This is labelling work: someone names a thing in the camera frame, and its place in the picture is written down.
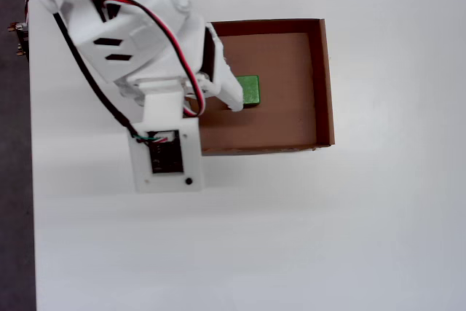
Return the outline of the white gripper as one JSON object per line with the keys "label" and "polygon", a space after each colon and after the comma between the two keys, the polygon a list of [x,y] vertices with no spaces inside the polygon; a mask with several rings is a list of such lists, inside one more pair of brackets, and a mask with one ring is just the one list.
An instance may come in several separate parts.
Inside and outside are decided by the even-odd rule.
{"label": "white gripper", "polygon": [[[232,111],[243,109],[243,89],[224,57],[224,46],[214,27],[200,19],[189,19],[177,34],[182,52],[206,98],[217,97]],[[185,74],[174,49],[166,47],[135,72],[118,79],[120,94],[144,104],[140,89],[144,82],[178,78]]]}

